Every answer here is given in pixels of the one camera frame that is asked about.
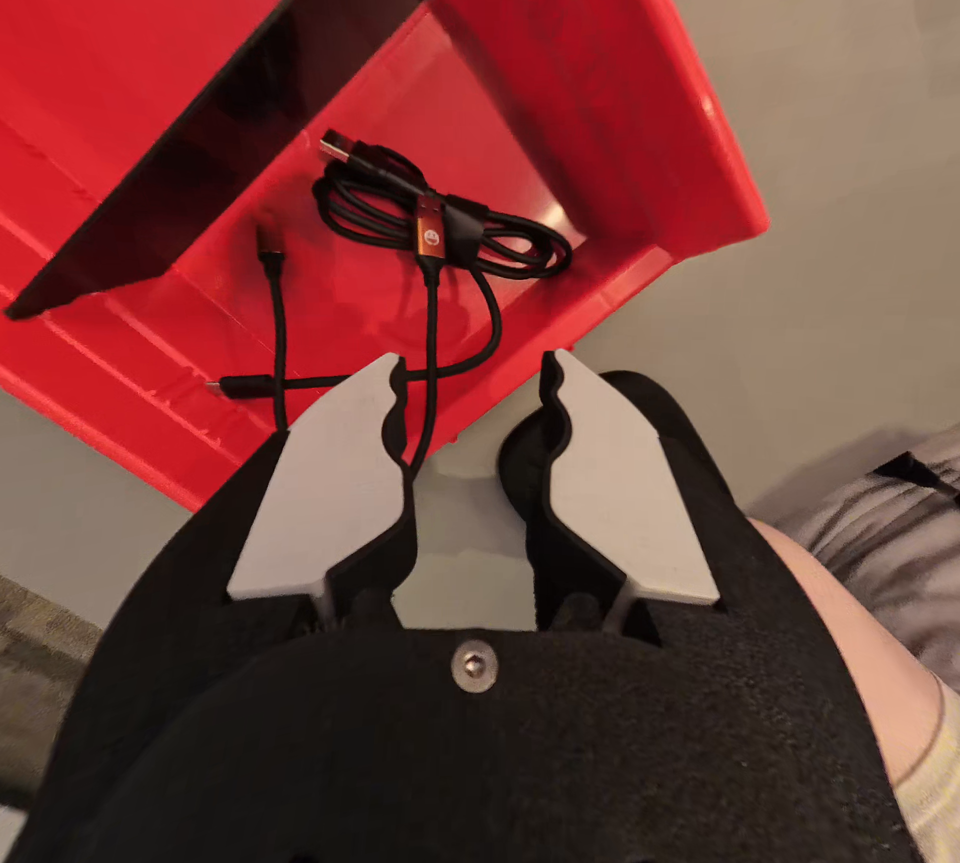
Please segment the red plastic bin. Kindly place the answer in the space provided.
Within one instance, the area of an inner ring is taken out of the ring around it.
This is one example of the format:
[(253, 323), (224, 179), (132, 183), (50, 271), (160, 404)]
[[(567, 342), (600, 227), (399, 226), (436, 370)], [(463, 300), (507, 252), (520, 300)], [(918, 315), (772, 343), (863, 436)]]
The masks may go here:
[(311, 187), (338, 131), (532, 217), (569, 272), (489, 278), (505, 329), (439, 385), (431, 451), (692, 257), (769, 226), (672, 0), (2, 0), (2, 391), (189, 510), (272, 428), (255, 230), (294, 377), (424, 357), (407, 254)]

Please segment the grey striped cloth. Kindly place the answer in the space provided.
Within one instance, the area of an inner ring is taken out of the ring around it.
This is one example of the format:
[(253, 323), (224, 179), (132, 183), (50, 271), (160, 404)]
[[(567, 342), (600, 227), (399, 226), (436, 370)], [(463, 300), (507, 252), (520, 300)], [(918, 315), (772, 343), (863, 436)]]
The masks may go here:
[(959, 691), (959, 427), (932, 435), (774, 526)]

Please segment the person's right forearm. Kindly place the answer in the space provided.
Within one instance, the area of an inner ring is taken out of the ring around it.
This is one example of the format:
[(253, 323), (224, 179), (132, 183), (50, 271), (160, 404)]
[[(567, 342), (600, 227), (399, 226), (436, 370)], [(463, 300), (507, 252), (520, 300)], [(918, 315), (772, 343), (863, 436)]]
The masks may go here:
[(853, 678), (924, 861), (959, 860), (959, 699), (785, 533), (751, 525), (791, 571)]

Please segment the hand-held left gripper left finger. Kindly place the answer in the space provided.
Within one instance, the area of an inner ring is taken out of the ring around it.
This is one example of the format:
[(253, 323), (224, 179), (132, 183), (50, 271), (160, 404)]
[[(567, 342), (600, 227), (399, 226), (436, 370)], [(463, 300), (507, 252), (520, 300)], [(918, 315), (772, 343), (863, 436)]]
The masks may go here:
[(406, 365), (387, 353), (292, 424), (226, 587), (234, 601), (306, 596), (325, 628), (390, 597), (417, 560)]

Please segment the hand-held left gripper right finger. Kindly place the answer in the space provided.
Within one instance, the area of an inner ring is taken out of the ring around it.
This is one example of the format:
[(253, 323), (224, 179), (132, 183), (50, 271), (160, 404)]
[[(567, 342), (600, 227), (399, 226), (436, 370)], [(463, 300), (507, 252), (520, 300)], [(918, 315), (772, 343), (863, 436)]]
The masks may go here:
[(525, 527), (535, 628), (651, 633), (648, 602), (716, 607), (664, 436), (722, 477), (676, 401), (641, 374), (599, 374), (561, 349), (543, 355), (538, 396), (497, 457)]

